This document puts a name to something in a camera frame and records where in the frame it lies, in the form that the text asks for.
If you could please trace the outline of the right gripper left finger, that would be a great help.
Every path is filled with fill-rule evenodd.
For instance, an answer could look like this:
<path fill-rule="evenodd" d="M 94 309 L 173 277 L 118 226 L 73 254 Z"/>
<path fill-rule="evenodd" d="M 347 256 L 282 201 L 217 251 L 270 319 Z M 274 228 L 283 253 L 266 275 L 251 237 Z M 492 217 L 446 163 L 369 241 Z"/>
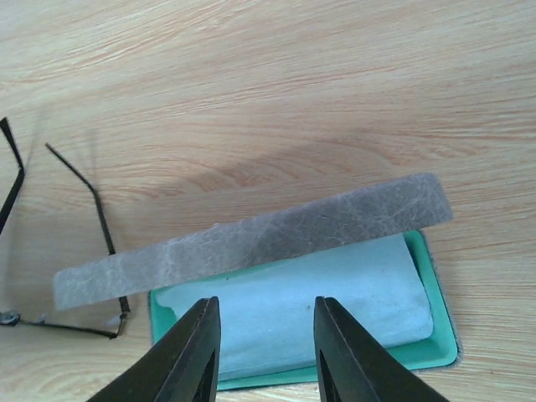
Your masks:
<path fill-rule="evenodd" d="M 202 298 L 93 402 L 214 401 L 221 323 L 219 299 Z"/>

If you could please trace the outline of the grey glasses case green inside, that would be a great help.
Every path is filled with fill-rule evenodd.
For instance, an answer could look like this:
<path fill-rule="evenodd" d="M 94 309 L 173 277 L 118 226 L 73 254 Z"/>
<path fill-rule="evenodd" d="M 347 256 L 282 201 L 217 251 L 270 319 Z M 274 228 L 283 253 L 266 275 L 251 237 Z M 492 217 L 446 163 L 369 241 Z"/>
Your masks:
<path fill-rule="evenodd" d="M 180 318 L 157 304 L 158 291 L 402 235 L 430 303 L 433 331 L 426 339 L 385 348 L 407 369 L 445 368 L 459 362 L 461 345 L 424 231 L 451 218 L 451 206 L 439 178 L 432 173 L 411 174 L 289 209 L 215 224 L 59 271 L 53 279 L 54 305 L 66 310 L 147 293 L 152 338 L 158 341 Z M 313 382 L 316 378 L 313 364 L 273 374 L 219 379 L 218 387 L 247 389 Z"/>

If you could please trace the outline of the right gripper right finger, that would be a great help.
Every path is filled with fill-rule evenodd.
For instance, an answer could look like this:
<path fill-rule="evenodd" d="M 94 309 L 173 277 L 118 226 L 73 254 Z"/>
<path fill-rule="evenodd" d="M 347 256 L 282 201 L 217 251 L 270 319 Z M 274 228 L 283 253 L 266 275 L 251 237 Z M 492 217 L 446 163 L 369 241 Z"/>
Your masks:
<path fill-rule="evenodd" d="M 446 400 L 391 356 L 335 298 L 315 299 L 313 331 L 320 400 Z"/>

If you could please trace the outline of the light blue cleaning cloth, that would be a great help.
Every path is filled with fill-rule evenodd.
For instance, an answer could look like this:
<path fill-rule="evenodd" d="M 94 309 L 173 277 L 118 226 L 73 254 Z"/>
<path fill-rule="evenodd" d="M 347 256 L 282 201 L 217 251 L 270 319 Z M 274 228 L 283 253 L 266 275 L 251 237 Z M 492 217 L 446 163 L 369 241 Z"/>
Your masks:
<path fill-rule="evenodd" d="M 384 347 L 433 331 L 425 288 L 400 234 L 183 283 L 158 291 L 156 302 L 181 317 L 212 296 L 219 299 L 222 380 L 313 365 L 319 296 L 336 298 Z"/>

